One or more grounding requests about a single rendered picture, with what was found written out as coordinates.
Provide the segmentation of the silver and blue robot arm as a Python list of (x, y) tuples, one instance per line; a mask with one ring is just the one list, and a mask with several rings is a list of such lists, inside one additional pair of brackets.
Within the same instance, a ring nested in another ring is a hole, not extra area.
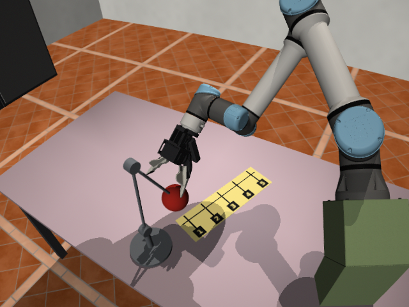
[(242, 107), (220, 98), (216, 88), (201, 84), (181, 119), (182, 127), (198, 134), (211, 119), (240, 136), (253, 135), (261, 115), (300, 60), (308, 57), (330, 109), (327, 120), (339, 149), (335, 199), (390, 199), (380, 160), (385, 137), (382, 119), (369, 99), (360, 96), (328, 28), (330, 17), (323, 3), (279, 0), (279, 6), (289, 27), (284, 46)]

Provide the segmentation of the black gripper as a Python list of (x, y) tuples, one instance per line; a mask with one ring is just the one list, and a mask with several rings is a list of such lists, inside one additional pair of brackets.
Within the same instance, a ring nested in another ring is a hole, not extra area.
[[(199, 134), (177, 124), (169, 140), (164, 139), (159, 151), (157, 152), (161, 155), (161, 157), (149, 162), (149, 164), (152, 166), (146, 173), (149, 175), (150, 173), (155, 172), (155, 170), (162, 164), (167, 164), (169, 161), (179, 165), (179, 172), (176, 174), (176, 181), (181, 185), (181, 198), (185, 192), (185, 188), (192, 172), (192, 156), (188, 143), (191, 141), (193, 136), (198, 138)], [(161, 151), (164, 143), (165, 145)]]

